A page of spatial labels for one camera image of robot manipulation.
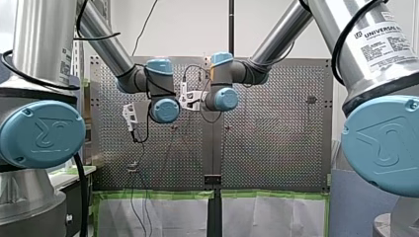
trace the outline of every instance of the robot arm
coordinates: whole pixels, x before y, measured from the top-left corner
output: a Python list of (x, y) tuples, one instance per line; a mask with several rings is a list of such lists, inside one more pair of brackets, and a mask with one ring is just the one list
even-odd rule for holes
[(230, 111), (237, 104), (232, 83), (261, 85), (268, 80), (272, 65), (292, 47), (293, 42), (312, 21), (309, 12), (293, 1), (264, 42), (246, 61), (233, 60), (230, 53), (216, 53), (211, 58), (211, 87), (206, 96), (210, 111)]
[[(112, 35), (105, 19), (88, 1), (81, 19), (83, 37), (93, 39)], [(117, 38), (89, 40), (105, 64), (117, 77), (123, 93), (150, 93), (149, 114), (159, 123), (173, 122), (180, 113), (173, 84), (173, 68), (169, 59), (151, 59), (145, 66), (134, 64)]]
[[(237, 105), (232, 83), (265, 83), (271, 66), (314, 19), (333, 55), (334, 76), (348, 91), (342, 147), (349, 163), (371, 184), (418, 198), (419, 93), (407, 96), (402, 90), (419, 83), (419, 60), (385, 3), (294, 0), (247, 61), (235, 61), (229, 53), (212, 57), (207, 107), (232, 110), (220, 106)], [(231, 100), (222, 99), (226, 90)]]

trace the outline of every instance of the pegboard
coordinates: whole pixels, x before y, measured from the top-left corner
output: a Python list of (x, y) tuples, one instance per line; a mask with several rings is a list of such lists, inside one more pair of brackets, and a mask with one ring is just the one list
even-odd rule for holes
[(288, 59), (265, 85), (234, 86), (240, 104), (225, 114), (222, 187), (325, 191), (332, 83), (328, 61)]
[[(149, 58), (139, 57), (137, 63)], [(202, 190), (203, 127), (201, 115), (183, 110), (174, 124), (157, 124), (150, 121), (149, 139), (142, 146), (133, 143), (123, 118), (123, 106), (145, 100), (145, 94), (121, 93), (115, 85), (115, 77), (98, 58), (92, 57), (92, 154), (95, 165), (100, 167), (95, 177), (95, 189), (119, 190), (130, 188), (130, 174), (126, 165), (134, 161), (140, 164), (134, 187), (154, 190)], [(202, 58), (171, 58), (174, 69), (175, 91), (179, 94), (183, 72), (189, 64), (204, 65)], [(197, 68), (188, 70), (190, 90), (201, 89), (205, 74)], [(145, 137), (146, 124), (138, 127)]]
[[(197, 57), (170, 59), (177, 93), (185, 68), (206, 64)], [(333, 95), (327, 60), (288, 59), (273, 68), (266, 85), (236, 85), (238, 108), (215, 125), (185, 110), (174, 124), (152, 122), (144, 156), (131, 140), (122, 110), (145, 96), (119, 92), (99, 58), (93, 57), (91, 66), (92, 154), (99, 166), (95, 189), (130, 188), (126, 165), (138, 160), (144, 182), (137, 178), (137, 189), (203, 190), (206, 174), (221, 174), (223, 189), (327, 189)], [(191, 68), (189, 89), (203, 88), (203, 77)], [(140, 127), (145, 134), (145, 124)]]

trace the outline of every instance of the black cable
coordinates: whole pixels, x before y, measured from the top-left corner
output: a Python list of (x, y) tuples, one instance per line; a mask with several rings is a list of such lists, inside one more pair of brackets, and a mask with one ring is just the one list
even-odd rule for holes
[(335, 48), (333, 49), (332, 53), (332, 71), (333, 76), (336, 78), (336, 80), (345, 86), (345, 83), (343, 82), (343, 79), (339, 73), (338, 69), (338, 62), (341, 54), (342, 47), (346, 41), (346, 38), (348, 37), (349, 33), (352, 31), (352, 29), (355, 27), (355, 25), (358, 23), (358, 21), (367, 14), (373, 7), (375, 7), (379, 3), (386, 3), (388, 0), (372, 0), (369, 3), (367, 3), (365, 6), (363, 6), (358, 12), (354, 15), (354, 17), (351, 19), (351, 21), (346, 25), (345, 29), (342, 31), (341, 35), (339, 36), (338, 40), (336, 41)]
[(183, 75), (183, 77), (182, 77), (182, 81), (183, 82), (186, 82), (186, 74), (188, 73), (188, 70), (190, 69), (190, 68), (192, 68), (192, 67), (196, 67), (196, 68), (199, 68), (199, 69), (201, 69), (201, 70), (203, 70), (203, 71), (205, 71), (205, 73), (206, 74), (209, 74), (203, 67), (201, 67), (200, 65), (196, 65), (196, 64), (191, 64), (191, 65), (188, 65), (187, 67), (186, 67), (186, 69), (184, 70), (184, 75)]
[(81, 29), (81, 19), (82, 19), (82, 17), (83, 17), (84, 11), (86, 10), (87, 3), (88, 3), (88, 2), (89, 2), (89, 0), (85, 0), (85, 1), (83, 2), (83, 5), (81, 6), (80, 13), (79, 13), (79, 15), (78, 15), (78, 17), (77, 17), (77, 22), (76, 22), (76, 32), (77, 32), (77, 36), (78, 36), (79, 38), (74, 38), (74, 40), (97, 41), (97, 40), (107, 40), (107, 39), (110, 39), (110, 38), (114, 38), (114, 37), (119, 36), (121, 33), (114, 33), (114, 34), (112, 34), (112, 35), (110, 35), (110, 36), (96, 37), (96, 38), (83, 38), (83, 37), (81, 36), (81, 33), (80, 33), (80, 29)]
[[(244, 66), (245, 69), (245, 73), (244, 73), (244, 77), (243, 80), (241, 81), (241, 85), (245, 88), (251, 88), (256, 84), (256, 76), (255, 73), (252, 70), (252, 67), (249, 65), (248, 61), (241, 61), (241, 60), (237, 60), (237, 62), (241, 63)], [(250, 84), (249, 86), (245, 85), (244, 82), (246, 81), (248, 72), (250, 72), (250, 74), (252, 75), (252, 84)]]
[(208, 123), (212, 123), (212, 124), (214, 124), (214, 123), (216, 123), (220, 118), (221, 118), (221, 116), (222, 116), (222, 112), (219, 112), (219, 115), (218, 115), (218, 117), (215, 119), (215, 120), (209, 120), (209, 119), (207, 119), (205, 116), (204, 116), (204, 113), (203, 113), (203, 97), (204, 97), (204, 91), (207, 89), (207, 87), (208, 87), (208, 85), (209, 85), (209, 83), (210, 83), (210, 80), (208, 80), (208, 82), (207, 82), (207, 84), (205, 85), (205, 87), (204, 87), (204, 89), (203, 89), (203, 91), (201, 92), (201, 104), (200, 104), (200, 114), (201, 114), (201, 117), (206, 121), (206, 122), (208, 122)]
[(11, 54), (13, 54), (13, 50), (5, 51), (3, 53), (3, 55), (1, 56), (1, 62), (3, 63), (3, 65), (7, 69), (12, 71), (16, 75), (22, 77), (22, 79), (24, 79), (25, 81), (34, 83), (34, 84), (39, 85), (39, 86), (51, 87), (51, 88), (55, 88), (55, 89), (59, 89), (59, 90), (66, 90), (66, 91), (78, 91), (78, 90), (80, 90), (80, 87), (78, 87), (78, 86), (73, 86), (73, 85), (59, 86), (59, 85), (55, 85), (53, 83), (47, 82), (47, 81), (45, 81), (43, 79), (40, 79), (40, 78), (37, 78), (37, 77), (30, 76), (30, 75), (18, 70), (12, 63), (9, 63), (7, 61), (7, 56), (10, 56)]
[(88, 185), (87, 178), (84, 174), (83, 161), (78, 153), (74, 155), (74, 161), (76, 162), (77, 172), (80, 179), (80, 190), (81, 190), (81, 228), (80, 237), (87, 237), (87, 226), (89, 219), (89, 202), (88, 202)]
[(135, 206), (133, 205), (133, 190), (134, 190), (134, 177), (131, 175), (131, 197), (130, 197), (130, 205), (132, 208), (133, 213), (135, 214), (136, 218), (138, 219), (139, 224), (142, 227), (142, 230), (144, 231), (144, 237), (147, 237), (147, 229), (145, 229), (145, 225), (141, 220), (141, 217), (139, 217), (138, 213), (136, 212)]
[(277, 64), (277, 63), (283, 61), (284, 59), (286, 59), (290, 55), (290, 53), (293, 51), (293, 46), (294, 45), (295, 45), (295, 41), (293, 42), (293, 44), (291, 44), (290, 49), (288, 50), (288, 52), (284, 56), (282, 56), (282, 57), (280, 57), (278, 59), (274, 59), (271, 62), (267, 62), (267, 63), (263, 63), (263, 64), (261, 64), (261, 63), (255, 63), (255, 62), (253, 62), (253, 63), (254, 64), (257, 64), (258, 66), (272, 66), (274, 64)]
[(133, 49), (133, 51), (132, 51), (132, 56), (134, 56), (134, 55), (135, 55), (136, 49), (138, 48), (138, 42), (139, 42), (139, 39), (140, 39), (140, 38), (142, 37), (142, 35), (144, 34), (145, 28), (147, 27), (148, 20), (150, 20), (151, 14), (153, 14), (154, 7), (156, 6), (157, 2), (158, 2), (158, 0), (155, 0), (155, 1), (154, 1), (153, 6), (151, 7), (151, 10), (150, 10), (150, 12), (148, 13), (147, 19), (145, 20), (144, 25), (142, 26), (141, 33), (140, 33), (140, 34), (139, 34), (139, 36), (136, 38), (135, 48), (134, 48), (134, 49)]
[[(164, 88), (164, 87), (161, 87), (160, 85), (158, 85), (157, 83), (155, 83), (154, 82), (154, 80), (152, 79), (152, 77), (150, 76), (150, 73), (149, 73), (149, 71), (148, 71), (148, 69), (147, 69), (147, 67), (145, 66), (145, 65), (142, 65), (142, 64), (135, 64), (136, 66), (141, 66), (141, 67), (143, 67), (144, 68), (144, 74), (145, 74), (145, 95), (147, 96), (147, 99), (148, 100), (151, 100), (153, 97), (167, 97), (167, 96), (173, 96), (173, 97), (176, 97), (176, 93), (174, 92), (174, 91), (171, 91), (171, 90), (168, 90), (168, 89), (166, 89), (166, 88)], [(149, 93), (149, 86), (148, 86), (148, 83), (150, 83), (151, 85), (153, 85), (153, 86), (155, 86), (156, 88), (158, 88), (159, 90), (162, 90), (162, 91), (164, 91), (165, 93), (167, 93), (167, 94), (164, 94), (164, 95), (158, 95), (158, 96), (153, 96), (153, 95), (149, 95), (148, 93)], [(179, 108), (181, 108), (181, 105), (180, 105), (180, 103), (177, 101), (177, 100), (175, 100), (176, 101), (176, 103), (178, 104), (178, 106), (179, 106)], [(148, 106), (148, 112), (147, 112), (147, 124), (146, 124), (146, 136), (145, 136), (145, 138), (144, 139), (137, 139), (136, 137), (135, 137), (135, 131), (137, 131), (137, 135), (139, 135), (139, 133), (138, 133), (138, 130), (137, 129), (135, 129), (135, 130), (133, 130), (130, 134), (131, 134), (131, 137), (132, 137), (132, 141), (134, 142), (134, 143), (144, 143), (145, 141), (147, 141), (148, 140), (148, 138), (149, 138), (149, 124), (150, 124), (150, 119), (152, 119), (154, 122), (157, 122), (153, 117), (152, 117), (152, 115), (151, 115), (151, 103), (149, 104), (149, 106)]]
[(148, 208), (147, 208), (147, 201), (149, 198), (148, 187), (146, 186), (141, 173), (139, 174), (139, 178), (141, 179), (141, 184), (143, 188), (145, 189), (145, 199), (144, 199), (143, 205), (144, 205), (145, 213), (147, 214), (148, 223), (150, 224), (150, 234), (148, 237), (151, 237), (153, 235), (153, 223), (151, 222), (150, 213), (148, 212)]
[(301, 4), (302, 8), (305, 9), (305, 11), (311, 13), (310, 7), (308, 6), (308, 3), (305, 3), (304, 0), (299, 0), (299, 3)]

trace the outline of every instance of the blue end cap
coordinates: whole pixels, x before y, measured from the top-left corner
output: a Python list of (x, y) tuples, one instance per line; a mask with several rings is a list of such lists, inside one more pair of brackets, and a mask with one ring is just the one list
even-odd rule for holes
[(233, 60), (233, 54), (229, 52), (217, 52), (213, 54), (212, 57), (210, 58), (210, 62), (212, 63), (212, 66), (218, 66), (232, 60)]
[(214, 106), (221, 112), (234, 110), (238, 105), (237, 92), (232, 88), (222, 88), (214, 96)]
[(172, 99), (161, 99), (152, 107), (154, 120), (159, 123), (170, 123), (175, 121), (180, 113), (179, 104)]
[(83, 145), (84, 120), (71, 106), (40, 101), (21, 107), (0, 127), (0, 154), (20, 168), (47, 169), (69, 160)]
[(147, 69), (158, 74), (172, 76), (173, 66), (169, 59), (151, 59), (147, 61)]
[(419, 198), (419, 98), (385, 96), (357, 107), (342, 132), (354, 170), (389, 193)]

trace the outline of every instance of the gray base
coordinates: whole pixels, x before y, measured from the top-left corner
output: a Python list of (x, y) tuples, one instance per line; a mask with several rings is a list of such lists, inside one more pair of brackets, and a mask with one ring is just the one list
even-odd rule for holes
[(7, 237), (65, 237), (67, 208), (65, 194), (55, 204), (8, 219), (0, 219), (0, 235)]
[(374, 220), (373, 237), (390, 237), (390, 213), (382, 214)]

